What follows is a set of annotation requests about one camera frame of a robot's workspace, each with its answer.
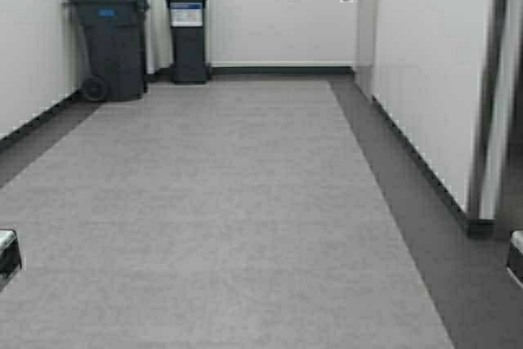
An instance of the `trash can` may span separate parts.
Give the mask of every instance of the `trash can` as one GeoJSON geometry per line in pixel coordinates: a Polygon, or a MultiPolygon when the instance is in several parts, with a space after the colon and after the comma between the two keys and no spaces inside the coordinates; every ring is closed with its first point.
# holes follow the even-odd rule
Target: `trash can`
{"type": "Polygon", "coordinates": [[[148,0],[69,0],[85,33],[90,101],[131,101],[147,92],[145,15],[148,0]]]}
{"type": "Polygon", "coordinates": [[[207,0],[166,0],[172,34],[171,80],[174,83],[206,83],[210,67],[206,59],[207,0]]]}

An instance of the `wall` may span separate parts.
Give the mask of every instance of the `wall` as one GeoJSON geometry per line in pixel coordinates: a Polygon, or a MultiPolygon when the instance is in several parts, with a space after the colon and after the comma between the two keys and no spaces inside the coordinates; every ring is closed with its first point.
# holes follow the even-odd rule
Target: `wall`
{"type": "Polygon", "coordinates": [[[372,99],[379,0],[358,0],[356,83],[372,99]]]}
{"type": "MultiPolygon", "coordinates": [[[[214,65],[352,65],[357,3],[210,0],[214,65]]],[[[78,88],[83,59],[65,0],[0,0],[0,137],[78,88]]],[[[171,63],[164,0],[152,0],[149,72],[171,63]]]]}
{"type": "Polygon", "coordinates": [[[0,137],[71,94],[81,74],[65,0],[0,0],[0,137]]]}
{"type": "Polygon", "coordinates": [[[467,210],[492,0],[379,0],[373,94],[467,210]]]}
{"type": "MultiPolygon", "coordinates": [[[[164,0],[154,2],[159,66],[171,62],[164,0]]],[[[355,63],[357,3],[340,0],[210,0],[217,66],[355,63]]]]}

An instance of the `white label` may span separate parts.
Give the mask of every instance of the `white label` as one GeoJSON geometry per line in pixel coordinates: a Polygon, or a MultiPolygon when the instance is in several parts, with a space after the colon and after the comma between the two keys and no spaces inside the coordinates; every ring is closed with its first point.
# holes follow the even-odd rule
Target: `white label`
{"type": "Polygon", "coordinates": [[[174,27],[202,27],[202,3],[171,3],[171,22],[174,27]]]}

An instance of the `black trash can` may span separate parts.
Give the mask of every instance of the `black trash can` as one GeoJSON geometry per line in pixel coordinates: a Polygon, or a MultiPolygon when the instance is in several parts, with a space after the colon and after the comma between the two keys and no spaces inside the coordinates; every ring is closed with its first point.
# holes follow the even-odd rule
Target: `black trash can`
{"type": "Polygon", "coordinates": [[[166,0],[172,33],[171,80],[206,83],[211,75],[206,59],[207,0],[166,0]]]}
{"type": "Polygon", "coordinates": [[[69,0],[76,6],[91,75],[82,93],[90,101],[139,100],[147,92],[145,15],[148,0],[69,0]]]}

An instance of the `black baseboard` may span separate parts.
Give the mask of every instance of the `black baseboard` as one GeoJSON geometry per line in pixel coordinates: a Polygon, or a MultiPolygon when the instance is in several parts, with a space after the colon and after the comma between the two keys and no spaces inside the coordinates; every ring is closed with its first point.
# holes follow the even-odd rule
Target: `black baseboard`
{"type": "Polygon", "coordinates": [[[22,139],[24,136],[29,135],[31,132],[42,126],[44,123],[48,122],[50,119],[57,116],[62,110],[70,106],[73,102],[81,100],[81,97],[82,95],[79,92],[71,94],[11,134],[0,139],[0,153],[2,153],[5,149],[13,146],[17,141],[22,139]]]}
{"type": "Polygon", "coordinates": [[[413,158],[413,161],[418,165],[425,178],[428,179],[438,195],[456,217],[459,225],[463,228],[467,236],[472,239],[490,239],[494,233],[494,223],[469,217],[467,213],[461,209],[454,197],[449,193],[445,185],[432,171],[416,148],[410,143],[409,138],[396,126],[396,123],[394,123],[389,114],[375,98],[373,98],[373,105],[378,109],[378,112],[385,119],[390,129],[399,137],[405,149],[413,158]]]}
{"type": "MultiPolygon", "coordinates": [[[[352,67],[210,67],[211,76],[220,75],[350,75],[352,67]]],[[[149,74],[149,82],[166,82],[170,77],[168,67],[159,69],[156,74],[149,74]]]]}
{"type": "Polygon", "coordinates": [[[213,67],[213,75],[354,75],[351,67],[344,66],[255,66],[255,67],[213,67]]]}

